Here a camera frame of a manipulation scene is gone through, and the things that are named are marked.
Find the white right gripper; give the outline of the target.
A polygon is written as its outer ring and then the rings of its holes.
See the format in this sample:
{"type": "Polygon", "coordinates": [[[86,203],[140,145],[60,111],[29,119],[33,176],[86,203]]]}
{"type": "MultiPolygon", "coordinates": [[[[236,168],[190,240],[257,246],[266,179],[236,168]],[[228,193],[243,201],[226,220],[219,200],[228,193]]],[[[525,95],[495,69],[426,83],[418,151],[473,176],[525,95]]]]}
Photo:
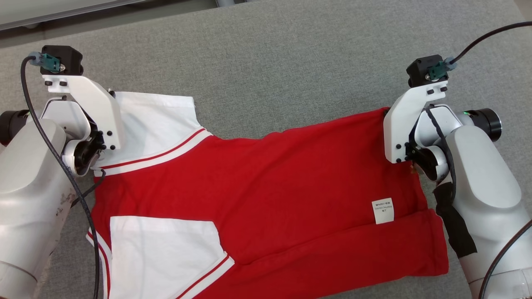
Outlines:
{"type": "Polygon", "coordinates": [[[405,143],[410,140],[418,118],[428,102],[443,99],[447,80],[409,88],[384,116],[384,154],[391,163],[405,161],[405,143]]]}

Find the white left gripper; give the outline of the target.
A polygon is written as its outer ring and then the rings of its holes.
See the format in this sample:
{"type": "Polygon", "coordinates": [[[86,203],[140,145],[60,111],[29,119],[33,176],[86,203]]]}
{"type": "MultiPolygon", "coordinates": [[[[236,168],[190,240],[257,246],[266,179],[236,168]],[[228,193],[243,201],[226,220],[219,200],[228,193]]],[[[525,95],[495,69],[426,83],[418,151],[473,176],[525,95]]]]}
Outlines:
{"type": "Polygon", "coordinates": [[[125,146],[125,129],[117,100],[100,84],[85,76],[43,74],[50,93],[69,93],[104,133],[104,144],[116,150],[125,146]]]}

